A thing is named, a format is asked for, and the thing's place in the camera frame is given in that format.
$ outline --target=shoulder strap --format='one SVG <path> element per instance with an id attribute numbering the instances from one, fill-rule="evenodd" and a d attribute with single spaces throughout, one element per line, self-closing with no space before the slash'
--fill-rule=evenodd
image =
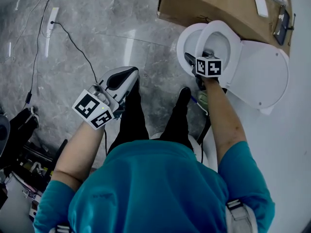
<path id="1" fill-rule="evenodd" d="M 253 210 L 240 200 L 227 203 L 225 217 L 228 233 L 258 233 Z"/>
<path id="2" fill-rule="evenodd" d="M 72 230 L 68 224 L 58 224 L 56 228 L 53 228 L 49 233 L 72 233 Z"/>

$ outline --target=marble floor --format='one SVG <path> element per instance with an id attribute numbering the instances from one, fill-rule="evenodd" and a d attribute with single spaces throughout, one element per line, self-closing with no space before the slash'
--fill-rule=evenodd
<path id="1" fill-rule="evenodd" d="M 9 56 L 27 16 L 37 0 L 18 0 L 0 8 L 0 62 Z M 157 18 L 158 0 L 52 0 L 59 7 L 57 21 L 70 32 L 75 43 L 91 61 L 96 76 L 121 66 L 140 71 L 140 93 L 149 135 L 161 132 L 177 100 L 178 91 L 189 86 L 196 95 L 195 79 L 180 67 L 176 42 L 183 27 Z M 36 38 L 45 2 L 34 9 L 19 39 L 14 56 L 0 66 L 0 104 L 9 119 L 23 107 L 31 87 Z M 93 83 L 93 74 L 83 55 L 76 50 L 59 25 L 50 38 L 49 56 L 44 56 L 45 39 L 39 38 L 40 52 L 35 68 L 31 105 L 38 107 L 40 129 L 33 140 L 51 152 L 69 139 L 81 118 L 71 109 L 83 89 Z M 197 137 L 204 127 L 203 112 L 192 101 L 188 110 L 189 132 Z M 120 121 L 107 127 L 108 147 L 116 138 Z M 105 158 L 104 140 L 94 167 Z"/>

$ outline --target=black cable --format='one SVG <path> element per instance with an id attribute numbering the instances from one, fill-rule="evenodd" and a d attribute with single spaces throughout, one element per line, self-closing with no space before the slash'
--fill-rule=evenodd
<path id="1" fill-rule="evenodd" d="M 203 143 L 201 145 L 201 163 L 203 164 Z"/>
<path id="2" fill-rule="evenodd" d="M 23 110 L 25 109 L 26 104 L 27 104 L 27 103 L 24 104 L 24 107 L 21 109 L 21 111 L 23 111 Z"/>
<path id="3" fill-rule="evenodd" d="M 106 157 L 107 157 L 107 132 L 106 132 L 106 129 L 104 130 L 104 134 L 105 134 L 105 151 L 106 151 Z"/>
<path id="4" fill-rule="evenodd" d="M 59 24 L 59 25 L 63 28 L 63 30 L 68 34 L 70 41 L 74 44 L 74 46 L 76 47 L 76 49 L 79 50 L 79 51 L 83 54 L 83 56 L 85 57 L 85 59 L 87 60 L 87 62 L 89 63 L 89 65 L 91 66 L 92 72 L 93 72 L 93 74 L 94 74 L 95 82 L 97 83 L 97 78 L 96 78 L 96 75 L 95 75 L 95 72 L 94 72 L 94 69 L 93 69 L 93 66 L 92 66 L 91 62 L 88 60 L 88 58 L 87 58 L 86 55 L 83 53 L 83 51 L 80 50 L 80 49 L 77 47 L 77 45 L 74 43 L 74 41 L 72 40 L 72 38 L 71 38 L 70 34 L 68 33 L 68 31 L 67 31 L 67 30 L 63 27 L 63 25 L 62 25 L 61 23 L 59 23 L 59 22 L 51 21 L 51 24 Z"/>
<path id="5" fill-rule="evenodd" d="M 30 99 L 31 99 L 31 96 L 32 96 L 31 92 L 33 90 L 33 85 L 34 85 L 35 61 L 37 60 L 37 56 L 39 54 L 39 36 L 40 36 L 41 27 L 42 27 L 42 23 L 43 23 L 44 13 L 45 13 L 45 11 L 46 11 L 46 9 L 48 7 L 49 1 L 50 0 L 47 0 L 47 3 L 45 4 L 43 15 L 42 15 L 41 22 L 40 22 L 39 33 L 38 33 L 38 36 L 37 36 L 37 52 L 35 54 L 35 60 L 34 60 L 34 66 L 33 66 L 33 75 L 32 75 L 32 78 L 31 78 L 31 88 L 30 88 L 30 91 L 27 94 L 25 105 L 24 105 L 23 109 L 25 108 L 26 104 L 30 102 Z"/>

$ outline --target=wall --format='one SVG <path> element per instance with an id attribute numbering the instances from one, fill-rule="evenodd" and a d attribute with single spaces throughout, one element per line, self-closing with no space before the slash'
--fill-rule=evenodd
<path id="1" fill-rule="evenodd" d="M 24 197 L 22 185 L 13 177 L 6 189 L 8 199 L 0 210 L 0 230 L 3 233 L 33 233 L 33 223 L 28 217 L 31 203 Z"/>
<path id="2" fill-rule="evenodd" d="M 269 232 L 302 232 L 311 219 L 311 0 L 292 0 L 297 14 L 288 92 L 270 116 L 228 97 L 276 203 Z M 212 134 L 206 147 L 213 149 Z"/>

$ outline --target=toilet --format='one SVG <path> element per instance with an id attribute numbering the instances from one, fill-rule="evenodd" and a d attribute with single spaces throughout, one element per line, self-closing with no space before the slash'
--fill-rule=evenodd
<path id="1" fill-rule="evenodd" d="M 184 53 L 201 57 L 203 51 L 223 61 L 219 84 L 249 106 L 269 115 L 289 83 L 289 57 L 272 45 L 241 40 L 223 21 L 198 23 L 180 35 L 176 52 L 181 67 L 191 76 Z"/>

